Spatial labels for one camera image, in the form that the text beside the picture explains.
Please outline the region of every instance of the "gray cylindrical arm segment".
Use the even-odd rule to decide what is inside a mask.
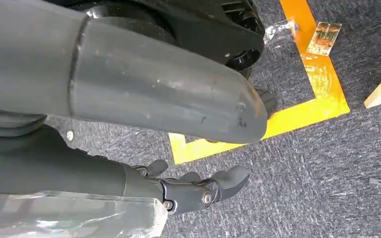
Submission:
[[[69,148],[50,126],[20,137],[0,137],[0,193],[47,190],[163,199],[159,182],[126,164]]]
[[[0,110],[249,143],[266,130],[237,72],[42,1],[0,0]]]

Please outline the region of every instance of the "clear plastic wrap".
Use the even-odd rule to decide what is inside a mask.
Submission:
[[[57,191],[0,194],[0,238],[159,237],[167,215],[155,198]]]
[[[291,17],[287,20],[276,22],[265,28],[263,41],[266,46],[280,47],[285,41],[293,41],[293,35],[299,31],[299,25]]]

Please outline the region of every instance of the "robotic hand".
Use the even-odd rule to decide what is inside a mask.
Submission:
[[[133,166],[141,175],[160,181],[163,188],[163,205],[169,214],[180,214],[202,210],[211,204],[226,200],[236,195],[249,178],[249,172],[235,166],[229,171],[218,171],[207,179],[201,179],[195,172],[189,172],[182,177],[159,179],[168,167],[164,160],[156,160],[148,167]]]

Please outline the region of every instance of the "bolt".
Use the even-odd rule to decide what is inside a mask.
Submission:
[[[207,207],[207,206],[211,205],[211,201],[212,201],[211,192],[205,191],[202,194],[202,205],[204,207]]]
[[[173,208],[173,202],[171,201],[164,201],[163,202],[163,206],[164,208],[166,208],[167,210],[171,210]]]
[[[147,174],[148,174],[147,169],[145,169],[145,168],[140,169],[139,170],[139,174],[141,176],[147,176]]]
[[[72,130],[68,131],[68,133],[66,134],[66,137],[68,138],[69,141],[72,141],[73,140],[73,131]]]

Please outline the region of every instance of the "gray carpet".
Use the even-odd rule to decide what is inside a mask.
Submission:
[[[263,23],[284,19],[278,0],[256,2]],[[351,113],[175,166],[166,133],[49,118],[69,144],[129,164],[166,159],[165,176],[204,176],[235,164],[251,170],[238,196],[205,211],[171,216],[164,238],[381,237],[381,106],[366,97],[381,81],[381,0],[309,0],[317,21],[342,23],[331,52]],[[294,43],[267,48],[252,80],[280,99],[280,108],[313,98]]]

